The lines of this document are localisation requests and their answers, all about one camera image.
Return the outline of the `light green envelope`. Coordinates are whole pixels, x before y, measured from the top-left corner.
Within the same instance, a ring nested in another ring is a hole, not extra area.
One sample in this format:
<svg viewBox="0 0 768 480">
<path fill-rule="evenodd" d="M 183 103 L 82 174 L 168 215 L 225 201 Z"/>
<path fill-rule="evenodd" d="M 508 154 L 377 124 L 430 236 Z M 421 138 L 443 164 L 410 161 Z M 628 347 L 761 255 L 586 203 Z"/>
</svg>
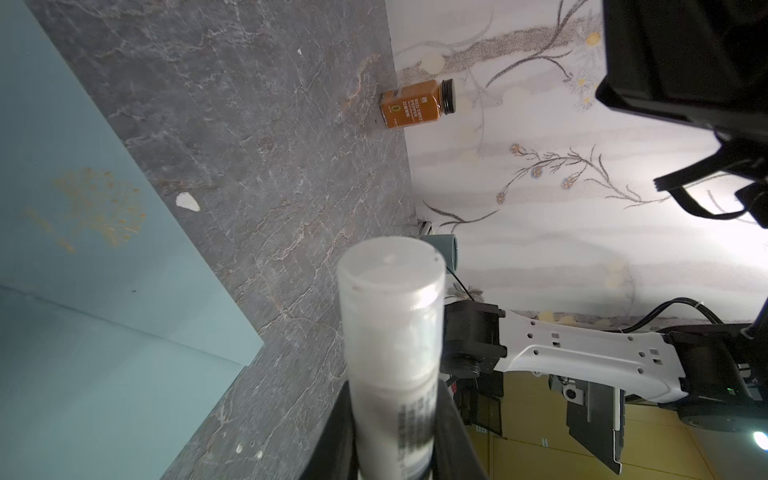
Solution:
<svg viewBox="0 0 768 480">
<path fill-rule="evenodd" d="M 2 477 L 161 477 L 261 344 L 30 10 L 3 2 Z"/>
</svg>

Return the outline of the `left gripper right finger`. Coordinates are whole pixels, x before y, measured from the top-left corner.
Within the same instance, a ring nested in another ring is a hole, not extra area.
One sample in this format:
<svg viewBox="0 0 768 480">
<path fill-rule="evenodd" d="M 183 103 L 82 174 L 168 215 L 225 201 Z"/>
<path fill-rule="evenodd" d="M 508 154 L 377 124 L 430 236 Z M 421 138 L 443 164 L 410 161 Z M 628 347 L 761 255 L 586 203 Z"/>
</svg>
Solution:
<svg viewBox="0 0 768 480">
<path fill-rule="evenodd" d="M 487 479 L 446 383 L 438 381 L 432 478 Z"/>
</svg>

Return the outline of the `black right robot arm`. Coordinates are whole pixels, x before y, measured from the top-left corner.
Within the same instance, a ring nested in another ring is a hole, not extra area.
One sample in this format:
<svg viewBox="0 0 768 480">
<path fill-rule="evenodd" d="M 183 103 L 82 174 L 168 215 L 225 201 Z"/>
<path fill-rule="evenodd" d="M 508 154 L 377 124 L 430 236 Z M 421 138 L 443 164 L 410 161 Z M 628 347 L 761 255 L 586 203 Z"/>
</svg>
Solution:
<svg viewBox="0 0 768 480">
<path fill-rule="evenodd" d="M 611 110 L 714 133 L 719 149 L 655 187 L 688 214 L 767 223 L 767 5 L 763 1 L 607 1 L 607 73 L 596 91 Z M 509 319 L 496 307 L 492 341 L 448 340 L 443 369 L 538 371 L 604 385 L 621 413 L 633 394 L 711 431 L 767 427 L 767 316 L 749 324 L 589 330 Z"/>
</svg>

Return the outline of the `white glue stick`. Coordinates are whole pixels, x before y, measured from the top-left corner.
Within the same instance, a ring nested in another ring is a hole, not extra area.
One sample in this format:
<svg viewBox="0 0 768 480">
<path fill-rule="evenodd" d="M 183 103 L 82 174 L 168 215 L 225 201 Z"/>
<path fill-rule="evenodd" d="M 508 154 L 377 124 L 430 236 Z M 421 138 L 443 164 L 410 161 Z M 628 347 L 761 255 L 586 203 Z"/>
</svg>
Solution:
<svg viewBox="0 0 768 480">
<path fill-rule="evenodd" d="M 349 312 L 344 354 L 364 479 L 421 479 L 434 446 L 443 314 Z"/>
</svg>

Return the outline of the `translucent glue stick cap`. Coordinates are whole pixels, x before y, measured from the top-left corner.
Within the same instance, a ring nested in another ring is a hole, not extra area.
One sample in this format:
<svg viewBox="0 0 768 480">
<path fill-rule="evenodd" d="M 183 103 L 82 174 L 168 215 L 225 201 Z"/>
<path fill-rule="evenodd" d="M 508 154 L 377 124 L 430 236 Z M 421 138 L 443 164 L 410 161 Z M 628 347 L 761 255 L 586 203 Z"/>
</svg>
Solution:
<svg viewBox="0 0 768 480">
<path fill-rule="evenodd" d="M 362 314 L 443 314 L 446 282 L 443 256 L 430 244 L 409 237 L 365 240 L 337 265 L 341 319 Z"/>
</svg>

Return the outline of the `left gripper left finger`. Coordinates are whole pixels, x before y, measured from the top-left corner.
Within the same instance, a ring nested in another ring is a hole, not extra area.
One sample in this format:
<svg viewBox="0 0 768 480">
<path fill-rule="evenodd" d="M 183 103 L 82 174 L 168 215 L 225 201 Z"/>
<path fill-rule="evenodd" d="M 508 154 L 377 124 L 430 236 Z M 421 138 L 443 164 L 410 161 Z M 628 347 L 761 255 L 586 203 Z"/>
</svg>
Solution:
<svg viewBox="0 0 768 480">
<path fill-rule="evenodd" d="M 356 480 L 359 462 L 349 383 L 341 388 L 300 480 Z"/>
</svg>

